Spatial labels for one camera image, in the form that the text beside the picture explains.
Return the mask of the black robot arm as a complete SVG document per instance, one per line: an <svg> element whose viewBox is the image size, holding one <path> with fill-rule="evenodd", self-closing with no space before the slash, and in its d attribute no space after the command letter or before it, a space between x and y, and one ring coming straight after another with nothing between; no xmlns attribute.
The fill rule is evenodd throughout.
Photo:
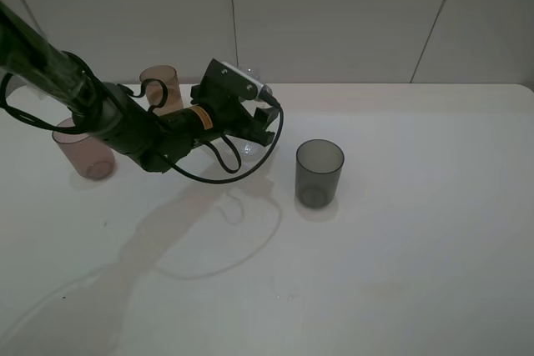
<svg viewBox="0 0 534 356"><path fill-rule="evenodd" d="M283 108L270 87L228 63L212 59L199 84L190 91L188 108L157 115L169 97L162 80L161 100L143 109L137 104L152 79L142 81L139 93L121 84L103 83L77 55L50 45L7 5L1 6L1 108L18 121L35 128L65 134L88 134L128 156L143 170L165 173L170 169L202 182L177 162L200 146L212 148L222 139L231 150L231 138L257 143L272 153L281 132L271 132L273 121L285 120ZM60 128L7 102L8 83L17 76L54 98L72 113L73 126Z"/></svg>

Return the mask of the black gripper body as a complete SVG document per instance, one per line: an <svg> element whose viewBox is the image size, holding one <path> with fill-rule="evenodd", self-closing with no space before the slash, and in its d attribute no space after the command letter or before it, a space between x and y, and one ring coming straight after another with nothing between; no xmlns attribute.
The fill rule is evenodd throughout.
<svg viewBox="0 0 534 356"><path fill-rule="evenodd" d="M199 141L211 142L224 135L269 146L279 134L268 130L279 116L279 102L267 86L260 89L259 100L269 106L263 110L256 108L254 114L247 111L232 90L219 86L194 85L190 96L192 106L189 109L204 110L211 122L211 127L201 132Z"/></svg>

